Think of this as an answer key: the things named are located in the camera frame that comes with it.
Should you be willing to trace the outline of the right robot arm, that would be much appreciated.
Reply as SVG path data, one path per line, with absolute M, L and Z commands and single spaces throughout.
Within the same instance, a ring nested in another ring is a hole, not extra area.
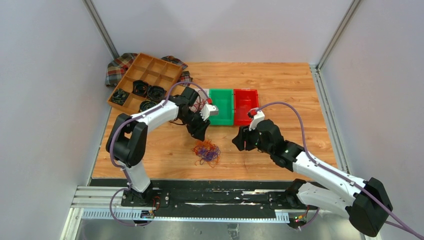
M 266 153 L 279 167 L 313 179 L 321 186 L 296 180 L 285 196 L 294 209 L 312 205 L 342 217 L 362 234 L 376 237 L 393 210 L 383 183 L 372 177 L 364 180 L 347 174 L 314 157 L 295 142 L 285 140 L 273 121 L 260 121 L 255 129 L 239 127 L 232 143 L 239 151 Z

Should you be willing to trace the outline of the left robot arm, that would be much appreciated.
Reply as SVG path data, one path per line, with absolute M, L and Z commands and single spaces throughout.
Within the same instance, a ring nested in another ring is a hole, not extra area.
M 172 120 L 181 120 L 194 139 L 204 141 L 209 118 L 217 115 L 219 109 L 211 98 L 204 106 L 192 111 L 199 94 L 192 88 L 185 88 L 181 94 L 170 95 L 155 106 L 137 114 L 120 114 L 113 125 L 106 150 L 112 164 L 123 171 L 127 179 L 126 192 L 134 194 L 140 206 L 149 206 L 153 199 L 153 186 L 142 162 L 147 146 L 148 134 Z

